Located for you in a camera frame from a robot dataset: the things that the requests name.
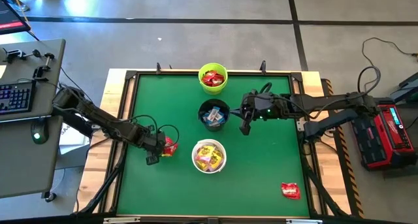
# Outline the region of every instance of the white paper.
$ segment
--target white paper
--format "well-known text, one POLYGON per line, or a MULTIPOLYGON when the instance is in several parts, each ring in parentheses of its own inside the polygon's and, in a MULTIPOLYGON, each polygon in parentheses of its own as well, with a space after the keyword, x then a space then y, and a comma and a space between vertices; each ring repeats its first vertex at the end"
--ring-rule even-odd
POLYGON ((59 150, 61 155, 72 150, 88 145, 90 140, 88 137, 79 133, 66 123, 63 123, 61 128, 61 137, 59 138, 59 150))

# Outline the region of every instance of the black metal frame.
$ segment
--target black metal frame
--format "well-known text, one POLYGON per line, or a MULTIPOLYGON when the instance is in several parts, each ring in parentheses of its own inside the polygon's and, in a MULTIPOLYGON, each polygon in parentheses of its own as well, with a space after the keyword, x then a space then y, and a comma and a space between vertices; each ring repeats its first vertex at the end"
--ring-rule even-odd
MULTIPOLYGON (((332 94, 330 93, 329 89, 326 87, 327 84, 326 84, 325 79, 324 80, 321 79, 321 82, 322 82, 322 90, 324 92, 324 96, 331 96, 332 94)), ((329 116, 333 116, 335 115, 335 111, 329 110, 328 114, 329 116)), ((337 149, 337 156, 340 161, 342 177, 344 180, 344 184, 346 185, 346 193, 347 193, 347 199, 348 199, 348 204, 350 207, 351 215, 360 217, 361 216, 360 212, 362 212, 362 210, 361 211, 359 210, 357 206, 357 200, 355 198, 355 194, 357 195, 359 194, 356 191, 354 191, 353 186, 351 185, 351 175, 348 172, 348 166, 346 163, 346 155, 342 149, 343 139, 341 138, 338 132, 335 132, 332 135, 334 136, 334 142, 335 142, 336 149, 337 149)))
MULTIPOLYGON (((122 117, 123 115, 123 109, 125 107, 125 102, 126 102, 126 98, 127 98, 127 89, 128 89, 128 85, 131 81, 132 78, 134 78, 135 82, 134 84, 134 89, 132 92, 132 96, 131 96, 131 105, 129 108, 129 118, 133 117, 133 109, 135 108, 135 103, 136 103, 136 98, 137 98, 137 93, 138 93, 138 88, 139 88, 139 80, 140 77, 142 75, 190 75, 190 76, 195 76, 197 75, 198 71, 188 71, 188 70, 181 70, 181 71, 175 71, 175 70, 169 70, 169 71, 164 71, 161 70, 159 68, 157 68, 157 71, 127 71, 126 75, 125 75, 125 83, 123 86, 123 94, 122 94, 122 98, 121 98, 121 105, 119 107, 119 112, 118 112, 118 117, 122 117)), ((261 66, 261 71, 260 72, 245 72, 245 71, 231 71, 228 73, 229 76, 281 76, 281 77, 287 77, 288 81, 289 81, 289 89, 291 93, 295 93, 295 89, 294 89, 294 85, 293 85, 293 81, 297 81, 298 84, 298 88, 300 93, 304 93, 304 88, 303 88, 303 83, 302 83, 302 75, 300 72, 266 72, 265 71, 265 67, 263 68, 263 64, 261 66)), ((297 129, 297 121, 295 120, 295 129, 297 129)), ((302 133, 297 133, 297 140, 298 142, 302 140, 302 133)), ((106 169, 106 178, 108 177, 108 174, 110 172, 112 172, 112 165, 114 163, 114 158, 116 156, 116 148, 117 148, 118 144, 116 144, 115 142, 112 144, 112 149, 110 152, 110 159, 108 161, 108 167, 106 169)), ((122 151, 121 154, 123 154, 124 156, 126 156, 127 154, 127 148, 128 145, 127 144, 123 144, 122 145, 122 151)), ((316 150, 315 150, 315 145, 313 143, 309 144, 309 148, 311 151, 311 160, 312 160, 312 172, 314 173, 315 177, 319 180, 319 182, 321 182, 321 175, 319 172, 319 164, 318 164, 318 159, 316 156, 316 150)), ((310 185, 310 178, 308 173, 310 172, 305 166, 304 163, 302 162, 305 158, 305 155, 303 155, 300 152, 300 159, 301 159, 301 163, 302 163, 302 173, 303 173, 303 177, 304 177, 304 186, 305 186, 305 190, 306 190, 306 197, 307 197, 307 201, 308 201, 308 209, 309 209, 309 215, 310 217, 319 217, 320 214, 318 214, 316 212, 315 206, 314 206, 314 200, 313 200, 313 196, 312 196, 312 190, 311 190, 311 185, 310 185)), ((118 207, 118 199, 119 199, 119 195, 120 195, 120 187, 121 187, 121 182, 122 182, 122 177, 123 177, 123 170, 124 170, 124 165, 121 168, 121 171, 118 175, 118 177, 116 178, 116 186, 115 186, 115 192, 114 192, 114 196, 112 199, 112 205, 110 207, 110 212, 112 212, 113 214, 116 214, 116 210, 118 207)), ((105 211, 105 203, 107 200, 107 195, 105 195, 103 197, 103 199, 101 200, 100 206, 99 206, 99 211, 100 212, 104 212, 105 211)), ((325 204, 324 199, 322 198, 322 195, 319 194, 319 202, 320 202, 320 209, 321 209, 321 215, 326 215, 327 214, 327 205, 325 204)), ((252 222, 252 221, 283 221, 285 220, 285 218, 241 218, 241 217, 220 217, 222 218, 222 221, 235 221, 235 222, 252 222)), ((200 217, 200 218, 195 218, 195 217, 140 217, 141 221, 161 221, 161 222, 167 222, 167 221, 171 221, 171 222, 178 222, 178 221, 207 221, 207 218, 205 217, 200 217)))

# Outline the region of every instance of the concrete floor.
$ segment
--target concrete floor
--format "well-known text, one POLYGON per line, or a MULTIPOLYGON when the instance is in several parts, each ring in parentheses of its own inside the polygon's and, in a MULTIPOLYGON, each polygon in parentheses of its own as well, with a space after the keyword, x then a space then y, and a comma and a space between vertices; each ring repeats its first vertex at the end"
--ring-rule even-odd
MULTIPOLYGON (((28 16, 98 18, 210 18, 290 20, 288 0, 22 0, 28 16)), ((417 0, 295 0, 299 20, 418 21, 417 0)), ((292 25, 229 24, 110 24, 31 22, 40 39, 67 40, 63 68, 96 104, 100 103, 109 68, 197 69, 219 62, 228 69, 258 69, 266 60, 269 70, 300 70, 292 25)), ((407 52, 418 50, 416 26, 300 27, 310 71, 319 71, 334 92, 356 91, 359 71, 368 66, 361 55, 364 39, 379 37, 407 52)), ((28 34, 2 35, 0 43, 33 40, 28 34)), ((377 41, 365 52, 381 69, 380 85, 371 94, 388 96, 397 84, 415 73, 418 62, 377 41)), ((68 83, 65 77, 61 81, 68 83)), ((418 130, 413 127, 411 135, 418 130)), ((418 176, 384 180, 367 172, 350 143, 349 153, 368 218, 415 222, 418 219, 418 176)), ((54 185, 61 179, 56 172, 54 185)), ((0 219, 56 216, 72 212, 80 170, 67 170, 51 203, 39 194, 0 199, 0 219)))

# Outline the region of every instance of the desk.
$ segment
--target desk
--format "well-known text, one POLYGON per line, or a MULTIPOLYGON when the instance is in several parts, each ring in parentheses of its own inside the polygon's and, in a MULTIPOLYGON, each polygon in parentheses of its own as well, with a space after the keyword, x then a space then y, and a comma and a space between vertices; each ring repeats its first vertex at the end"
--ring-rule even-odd
MULTIPOLYGON (((108 210, 112 204, 117 204, 118 215, 136 215, 141 218, 144 217, 202 217, 202 216, 223 216, 223 217, 309 217, 309 200, 313 202, 313 208, 318 213, 326 212, 321 210, 321 203, 314 186, 304 186, 304 176, 300 167, 300 157, 298 156, 297 148, 297 134, 295 130, 295 123, 293 120, 278 120, 268 122, 254 122, 252 124, 252 131, 250 136, 244 137, 239 135, 239 119, 231 118, 225 125, 224 129, 220 132, 210 133, 205 131, 202 125, 199 125, 197 121, 197 109, 200 104, 205 100, 211 98, 211 96, 203 93, 201 87, 198 84, 197 74, 195 71, 180 71, 180 70, 166 70, 163 71, 162 76, 156 76, 151 74, 151 71, 142 70, 140 75, 140 87, 137 89, 134 79, 139 76, 129 76, 132 72, 127 74, 125 69, 110 69, 106 87, 104 89, 103 100, 101 108, 117 116, 118 113, 121 118, 128 118, 129 114, 147 114, 155 117, 160 125, 166 123, 176 123, 176 118, 170 115, 169 111, 162 110, 161 104, 166 104, 168 107, 172 105, 174 108, 178 108, 177 104, 170 104, 170 100, 173 97, 185 98, 184 101, 189 101, 189 104, 183 104, 184 109, 190 111, 190 117, 195 119, 196 123, 191 123, 192 118, 189 119, 187 115, 185 123, 179 125, 181 132, 180 147, 173 158, 162 158, 160 164, 147 167, 144 160, 144 151, 131 147, 127 150, 127 162, 122 178, 118 178, 110 187, 108 196, 103 202, 102 210, 108 210), (178 80, 182 80, 186 84, 173 84, 178 80), (193 88, 188 91, 189 95, 181 94, 186 88, 193 88), (133 93, 138 93, 134 101, 131 100, 133 93), (267 150, 272 153, 261 153, 262 150, 255 150, 256 156, 261 159, 265 156, 264 165, 256 165, 250 163, 248 166, 244 160, 236 158, 231 161, 234 156, 240 155, 238 148, 231 146, 233 140, 238 140, 243 146, 251 145, 251 148, 257 147, 253 144, 257 144, 257 139, 261 131, 271 130, 271 127, 278 127, 282 133, 272 133, 272 136, 263 139, 263 144, 270 145, 267 150), (195 170, 190 160, 190 151, 198 139, 202 138, 214 138, 219 141, 224 140, 224 145, 228 144, 228 162, 224 170, 218 176, 218 183, 213 183, 213 179, 210 175, 200 174, 195 170), (274 143, 279 143, 280 146, 274 146, 274 143), (240 171, 240 167, 243 167, 248 171, 248 176, 244 176, 243 171, 240 171), (241 184, 234 184, 229 177, 233 176, 234 180, 239 180, 241 184), (182 202, 173 202, 169 199, 169 196, 177 199, 186 199, 189 202, 195 201, 193 195, 186 195, 184 190, 190 190, 192 194, 195 194, 192 186, 181 182, 182 180, 176 181, 176 184, 169 185, 168 182, 175 180, 175 178, 182 178, 182 180, 190 179, 193 182, 199 183, 199 185, 212 184, 222 190, 224 196, 228 196, 229 200, 222 208, 201 209, 195 208, 193 205, 187 206, 182 202), (264 184, 256 184, 256 180, 263 180, 263 182, 269 183, 266 187, 264 184), (301 200, 286 200, 280 194, 281 182, 297 182, 302 189, 301 200), (175 192, 177 195, 182 194, 178 197, 173 197, 173 192, 170 189, 176 187, 175 192), (239 190, 250 191, 251 189, 257 189, 256 197, 249 197, 248 194, 239 195, 239 190), (140 200, 142 197, 146 199, 149 195, 153 195, 155 203, 151 203, 147 208, 144 203, 140 200), (261 201, 273 206, 268 208, 265 204, 261 205, 263 208, 249 208, 248 200, 252 200, 253 204, 259 204, 261 201), (231 208, 231 206, 238 205, 238 209, 231 208)), ((304 91, 312 96, 323 95, 321 86, 321 80, 318 72, 302 72, 301 77, 303 81, 298 85, 297 81, 293 81, 293 84, 289 84, 291 78, 286 79, 289 76, 288 72, 271 71, 268 72, 268 76, 262 76, 259 71, 230 71, 231 75, 227 89, 221 95, 215 96, 225 100, 230 107, 235 107, 234 103, 239 103, 242 94, 250 89, 240 90, 239 85, 243 84, 244 80, 249 81, 251 87, 249 88, 260 88, 265 82, 273 82, 273 91, 278 93, 284 93, 289 91, 298 92, 299 87, 303 86, 304 91)), ((327 113, 324 112, 321 115, 322 118, 327 117, 327 113)), ((149 124, 145 119, 140 121, 143 124, 149 124)), ((171 137, 176 135, 167 129, 167 134, 171 137)), ((103 136, 97 135, 93 137, 92 143, 102 140, 103 136)), ((325 142, 332 144, 334 143, 330 138, 323 138, 325 142)), ((80 208, 83 208, 89 200, 94 196, 98 188, 101 186, 105 174, 106 168, 110 158, 110 164, 114 164, 117 161, 118 154, 122 146, 115 144, 114 149, 111 149, 111 143, 108 142, 102 146, 98 146, 89 151, 89 156, 86 161, 86 167, 80 184, 80 190, 78 192, 78 199, 80 201, 80 208), (112 159, 110 155, 111 150, 114 150, 115 158, 112 159)), ((340 168, 340 162, 338 156, 324 147, 320 143, 316 146, 316 156, 319 161, 319 172, 327 191, 337 202, 340 208, 347 212, 353 212, 353 206, 349 204, 349 195, 346 193, 346 185, 344 183, 342 171, 340 168)))
MULTIPOLYGON (((44 74, 49 84, 37 83, 32 110, 19 114, 0 116, 0 121, 18 118, 38 118, 52 113, 52 100, 64 54, 65 40, 43 40, 0 45, 0 60, 5 59, 5 52, 21 50, 30 54, 37 49, 42 55, 50 52, 55 55, 49 66, 51 70, 44 74)), ((33 71, 45 65, 46 58, 16 58, 11 64, 0 64, 0 84, 17 82, 18 79, 32 79, 33 71)), ((30 193, 47 192, 52 186, 54 168, 57 159, 58 143, 63 118, 48 118, 49 139, 44 144, 35 144, 31 136, 32 120, 0 123, 0 198, 30 193)))

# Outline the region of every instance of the red candy wrapper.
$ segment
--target red candy wrapper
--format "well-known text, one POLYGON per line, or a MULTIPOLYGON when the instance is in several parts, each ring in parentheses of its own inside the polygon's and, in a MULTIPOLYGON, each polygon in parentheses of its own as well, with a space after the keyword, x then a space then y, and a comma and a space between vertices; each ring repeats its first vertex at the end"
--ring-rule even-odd
POLYGON ((281 183, 281 193, 288 199, 300 199, 300 189, 298 184, 281 183))
POLYGON ((161 156, 163 157, 171 157, 174 152, 177 150, 178 143, 173 144, 173 141, 169 137, 165 137, 165 147, 163 154, 161 156))
POLYGON ((208 71, 202 77, 202 82, 211 87, 220 86, 224 81, 223 75, 218 74, 216 71, 208 71))

